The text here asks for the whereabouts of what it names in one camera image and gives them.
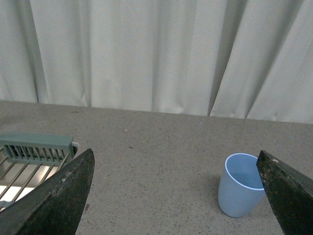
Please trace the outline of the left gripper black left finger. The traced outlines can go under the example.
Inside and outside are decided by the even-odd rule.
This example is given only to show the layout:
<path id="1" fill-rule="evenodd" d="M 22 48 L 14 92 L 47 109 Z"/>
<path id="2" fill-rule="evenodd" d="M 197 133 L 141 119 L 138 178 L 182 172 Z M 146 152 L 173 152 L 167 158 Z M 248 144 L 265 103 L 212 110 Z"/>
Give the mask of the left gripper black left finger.
<path id="1" fill-rule="evenodd" d="M 76 233 L 93 179 L 91 149 L 1 211 L 2 235 L 73 235 Z"/>

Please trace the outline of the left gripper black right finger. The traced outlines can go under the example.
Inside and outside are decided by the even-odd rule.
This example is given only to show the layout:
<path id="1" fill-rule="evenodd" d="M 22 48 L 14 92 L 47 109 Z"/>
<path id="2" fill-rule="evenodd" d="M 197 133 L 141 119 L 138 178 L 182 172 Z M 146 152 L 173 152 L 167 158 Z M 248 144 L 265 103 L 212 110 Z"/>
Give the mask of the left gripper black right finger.
<path id="1" fill-rule="evenodd" d="M 286 235 L 313 233 L 313 180 L 262 150 L 257 169 L 274 215 Z"/>

